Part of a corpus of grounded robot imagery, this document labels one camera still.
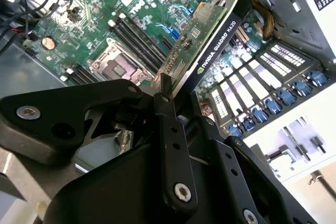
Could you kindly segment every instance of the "metal bracket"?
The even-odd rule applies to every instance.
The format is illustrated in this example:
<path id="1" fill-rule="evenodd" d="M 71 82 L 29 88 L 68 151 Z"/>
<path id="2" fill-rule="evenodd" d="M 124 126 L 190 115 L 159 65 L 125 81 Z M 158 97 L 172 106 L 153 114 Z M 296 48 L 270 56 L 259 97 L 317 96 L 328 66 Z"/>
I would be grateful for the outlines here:
<path id="1" fill-rule="evenodd" d="M 184 127 L 176 121 L 171 78 L 161 74 L 161 92 L 154 95 L 159 139 L 162 194 L 165 205 L 177 215 L 197 210 L 197 194 Z"/>

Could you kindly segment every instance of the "white label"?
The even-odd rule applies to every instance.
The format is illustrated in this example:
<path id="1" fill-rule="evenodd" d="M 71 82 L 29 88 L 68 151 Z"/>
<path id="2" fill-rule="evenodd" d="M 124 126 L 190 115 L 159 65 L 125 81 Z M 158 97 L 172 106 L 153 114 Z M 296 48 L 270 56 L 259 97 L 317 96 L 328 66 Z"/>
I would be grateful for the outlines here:
<path id="1" fill-rule="evenodd" d="M 139 0 L 139 2 L 130 10 L 131 14 L 136 14 L 142 6 L 144 6 L 146 3 L 144 0 Z"/>

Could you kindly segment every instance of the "gray metal panel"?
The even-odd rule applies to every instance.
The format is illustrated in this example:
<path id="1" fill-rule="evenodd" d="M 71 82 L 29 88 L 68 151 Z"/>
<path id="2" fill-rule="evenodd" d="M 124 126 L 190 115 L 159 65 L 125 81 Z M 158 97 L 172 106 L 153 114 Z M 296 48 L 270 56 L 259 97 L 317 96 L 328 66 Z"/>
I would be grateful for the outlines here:
<path id="1" fill-rule="evenodd" d="M 269 7 L 267 0 L 258 1 Z M 335 59 L 334 53 L 306 0 L 270 1 L 272 7 L 269 8 L 277 20 L 275 36 L 318 58 L 325 66 L 330 65 Z M 295 11 L 292 2 L 299 3 L 300 12 Z"/>
<path id="2" fill-rule="evenodd" d="M 8 36 L 0 41 L 0 48 L 7 40 Z M 59 79 L 15 46 L 0 57 L 0 83 L 0 97 L 64 87 Z"/>

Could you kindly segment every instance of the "blue connector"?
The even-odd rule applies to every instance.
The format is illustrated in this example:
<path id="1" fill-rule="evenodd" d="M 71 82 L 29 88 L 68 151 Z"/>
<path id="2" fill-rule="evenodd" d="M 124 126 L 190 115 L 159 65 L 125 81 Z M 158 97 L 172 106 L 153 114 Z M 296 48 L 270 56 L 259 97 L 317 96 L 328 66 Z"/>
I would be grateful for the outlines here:
<path id="1" fill-rule="evenodd" d="M 298 94 L 302 97 L 309 95 L 312 91 L 312 88 L 301 80 L 293 82 L 292 86 L 295 90 L 298 91 Z"/>
<path id="2" fill-rule="evenodd" d="M 280 105 L 273 100 L 272 98 L 268 98 L 265 101 L 265 106 L 269 109 L 269 111 L 273 114 L 276 115 L 281 112 L 281 107 Z"/>
<path id="3" fill-rule="evenodd" d="M 242 137 L 243 136 L 243 132 L 242 130 L 238 127 L 237 124 L 233 123 L 231 124 L 227 130 L 229 131 L 229 133 L 232 135 L 232 136 L 238 136 L 238 137 Z"/>
<path id="4" fill-rule="evenodd" d="M 296 97 L 292 95 L 288 90 L 280 90 L 278 92 L 278 97 L 280 97 L 283 103 L 287 106 L 292 105 L 296 102 Z"/>
<path id="5" fill-rule="evenodd" d="M 256 127 L 256 125 L 254 124 L 251 118 L 244 118 L 243 126 L 246 131 L 251 131 Z"/>
<path id="6" fill-rule="evenodd" d="M 259 110 L 257 108 L 252 110 L 252 114 L 260 123 L 265 123 L 268 119 L 267 114 L 263 110 Z"/>
<path id="7" fill-rule="evenodd" d="M 170 34 L 172 35 L 173 39 L 178 40 L 180 35 L 174 28 L 169 28 Z"/>
<path id="8" fill-rule="evenodd" d="M 308 73 L 308 76 L 310 77 L 311 81 L 314 85 L 321 87 L 328 82 L 328 78 L 318 70 L 312 70 Z"/>

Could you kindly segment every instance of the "screw hole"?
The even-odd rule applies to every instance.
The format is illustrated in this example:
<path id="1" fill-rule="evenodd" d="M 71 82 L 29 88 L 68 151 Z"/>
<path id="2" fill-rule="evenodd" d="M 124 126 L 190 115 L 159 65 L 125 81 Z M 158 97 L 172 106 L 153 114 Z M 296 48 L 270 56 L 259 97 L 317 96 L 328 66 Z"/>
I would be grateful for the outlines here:
<path id="1" fill-rule="evenodd" d="M 165 102 L 169 102 L 169 99 L 167 97 L 161 96 L 162 100 Z"/>
<path id="2" fill-rule="evenodd" d="M 173 143 L 173 147 L 177 150 L 181 149 L 181 146 L 177 143 Z"/>
<path id="3" fill-rule="evenodd" d="M 233 174 L 233 175 L 235 175 L 235 176 L 238 176 L 238 173 L 237 173 L 237 171 L 236 171 L 236 170 L 234 170 L 234 169 L 231 169 L 231 172 L 232 172 L 232 174 Z"/>
<path id="4" fill-rule="evenodd" d="M 132 91 L 132 92 L 134 92 L 134 93 L 136 93 L 137 91 L 137 89 L 135 88 L 135 87 L 133 87 L 133 86 L 128 86 L 128 90 L 129 91 Z"/>
<path id="5" fill-rule="evenodd" d="M 68 140 L 75 137 L 75 129 L 67 123 L 56 123 L 52 128 L 51 132 L 55 137 L 62 140 Z"/>

